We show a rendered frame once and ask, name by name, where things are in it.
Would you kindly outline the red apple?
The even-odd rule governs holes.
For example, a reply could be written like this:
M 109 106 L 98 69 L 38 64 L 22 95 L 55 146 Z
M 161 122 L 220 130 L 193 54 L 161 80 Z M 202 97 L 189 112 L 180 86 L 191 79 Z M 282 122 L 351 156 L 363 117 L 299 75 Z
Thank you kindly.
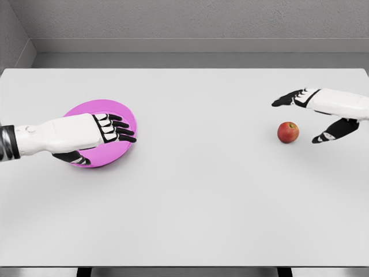
M 294 122 L 283 122 L 277 129 L 278 139 L 285 144 L 294 142 L 299 137 L 299 128 Z

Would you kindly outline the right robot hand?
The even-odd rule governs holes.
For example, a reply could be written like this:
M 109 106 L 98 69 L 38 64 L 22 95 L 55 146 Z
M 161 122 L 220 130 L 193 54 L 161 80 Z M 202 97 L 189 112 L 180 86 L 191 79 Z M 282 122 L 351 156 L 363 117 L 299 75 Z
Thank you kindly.
M 358 130 L 362 121 L 369 121 L 369 96 L 328 88 L 299 89 L 279 97 L 272 106 L 298 106 L 316 113 L 340 117 L 314 137 L 313 144 L 340 139 Z

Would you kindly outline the pink round plate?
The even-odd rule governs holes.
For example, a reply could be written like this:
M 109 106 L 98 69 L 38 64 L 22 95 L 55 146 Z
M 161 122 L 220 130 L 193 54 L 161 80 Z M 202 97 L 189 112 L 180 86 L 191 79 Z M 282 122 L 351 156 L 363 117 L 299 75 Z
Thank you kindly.
M 133 115 L 131 110 L 122 103 L 107 99 L 91 100 L 73 107 L 65 114 L 65 117 L 84 113 L 117 115 L 119 117 L 122 117 L 122 121 L 129 125 L 128 130 L 136 133 L 137 123 L 135 116 Z M 119 159 L 130 148 L 130 146 L 131 143 L 129 143 L 128 141 L 117 141 L 113 143 L 102 144 L 96 148 L 82 150 L 79 151 L 79 153 L 86 159 L 89 159 L 91 161 L 91 164 L 72 165 L 82 168 L 105 166 Z

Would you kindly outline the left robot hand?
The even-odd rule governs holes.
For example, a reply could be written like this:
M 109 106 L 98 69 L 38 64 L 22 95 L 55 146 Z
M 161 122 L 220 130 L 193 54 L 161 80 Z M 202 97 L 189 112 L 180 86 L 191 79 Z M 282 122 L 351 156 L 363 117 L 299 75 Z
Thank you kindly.
M 46 150 L 52 156 L 80 166 L 91 165 L 90 159 L 80 154 L 85 149 L 118 141 L 135 143 L 135 133 L 122 117 L 113 114 L 80 114 L 51 121 L 54 128 L 47 139 Z

